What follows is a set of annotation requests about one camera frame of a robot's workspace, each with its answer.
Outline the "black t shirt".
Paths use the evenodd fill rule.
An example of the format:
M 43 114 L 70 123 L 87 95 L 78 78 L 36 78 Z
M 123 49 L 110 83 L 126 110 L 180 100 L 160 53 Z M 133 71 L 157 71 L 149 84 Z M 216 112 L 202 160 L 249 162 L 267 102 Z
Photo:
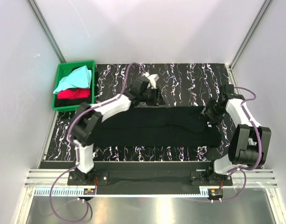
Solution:
M 201 118 L 202 106 L 131 108 L 101 123 L 97 147 L 218 147 L 222 135 Z

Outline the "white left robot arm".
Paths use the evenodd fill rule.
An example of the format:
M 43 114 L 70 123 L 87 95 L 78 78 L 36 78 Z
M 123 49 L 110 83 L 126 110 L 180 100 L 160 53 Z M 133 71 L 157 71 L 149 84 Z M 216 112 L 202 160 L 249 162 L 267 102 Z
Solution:
M 160 90 L 157 86 L 159 76 L 145 72 L 138 77 L 124 92 L 102 103 L 89 105 L 82 103 L 74 115 L 69 134 L 70 140 L 75 145 L 76 168 L 75 175 L 83 184 L 91 184 L 94 180 L 94 162 L 92 159 L 93 137 L 98 133 L 101 123 L 106 119 L 136 107 L 143 102 L 146 105 L 158 106 Z

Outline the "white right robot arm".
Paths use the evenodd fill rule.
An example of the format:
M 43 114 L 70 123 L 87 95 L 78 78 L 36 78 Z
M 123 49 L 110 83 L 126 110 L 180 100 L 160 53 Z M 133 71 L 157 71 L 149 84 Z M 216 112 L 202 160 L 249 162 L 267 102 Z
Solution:
M 255 120 L 247 108 L 248 99 L 235 93 L 235 89 L 232 84 L 222 85 L 218 99 L 210 99 L 200 115 L 209 124 L 217 125 L 228 114 L 236 126 L 227 155 L 206 169 L 205 179 L 211 185 L 236 171 L 254 170 L 266 161 L 272 132 Z

